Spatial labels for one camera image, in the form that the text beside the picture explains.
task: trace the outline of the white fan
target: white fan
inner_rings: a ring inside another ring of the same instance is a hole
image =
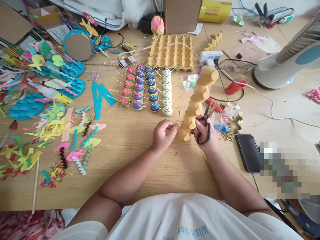
[[[262,60],[253,70],[252,78],[261,88],[275,90],[291,83],[295,75],[320,63],[320,13],[278,54]]]

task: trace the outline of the glue bottle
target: glue bottle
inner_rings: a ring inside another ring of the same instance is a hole
[[[41,92],[47,98],[50,98],[68,106],[72,106],[74,104],[74,101],[71,98],[59,93],[55,89],[39,86],[36,84],[34,84],[33,86],[35,86],[38,89],[38,91]]]

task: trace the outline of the yellow egg carton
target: yellow egg carton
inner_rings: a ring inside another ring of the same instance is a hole
[[[157,40],[157,36],[153,35],[152,43]],[[158,68],[169,68],[176,71],[183,70],[193,70],[193,53],[190,49],[182,44],[175,44],[170,47],[169,45],[173,43],[183,43],[193,50],[192,37],[184,37],[177,35],[161,35],[155,45],[150,48],[148,65],[155,65]]]
[[[212,43],[209,43],[207,48],[204,48],[204,51],[212,51],[216,45],[221,41],[222,39],[222,32],[219,32],[213,39]]]

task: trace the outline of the scissors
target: scissors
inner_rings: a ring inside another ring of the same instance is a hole
[[[210,140],[210,137],[211,137],[211,124],[208,125],[208,118],[213,114],[214,110],[216,109],[217,105],[218,105],[218,102],[216,102],[216,104],[211,108],[212,106],[212,103],[213,103],[213,99],[211,99],[211,102],[210,104],[208,104],[205,112],[204,112],[204,115],[202,118],[199,119],[199,121],[204,121],[204,126],[205,127],[208,127],[208,136],[207,136],[207,139],[203,142],[203,143],[200,143],[199,139],[201,137],[201,132],[199,132],[198,134],[198,137],[197,137],[197,143],[199,145],[205,145],[209,142]]]

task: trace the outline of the cardboard box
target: cardboard box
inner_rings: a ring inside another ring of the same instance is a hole
[[[193,32],[198,23],[202,0],[165,0],[166,34]]]
[[[227,20],[232,2],[203,0],[199,22],[223,23]]]
[[[63,44],[64,38],[70,32],[59,16],[63,16],[56,6],[47,6],[30,10],[33,18],[39,23],[59,44]]]

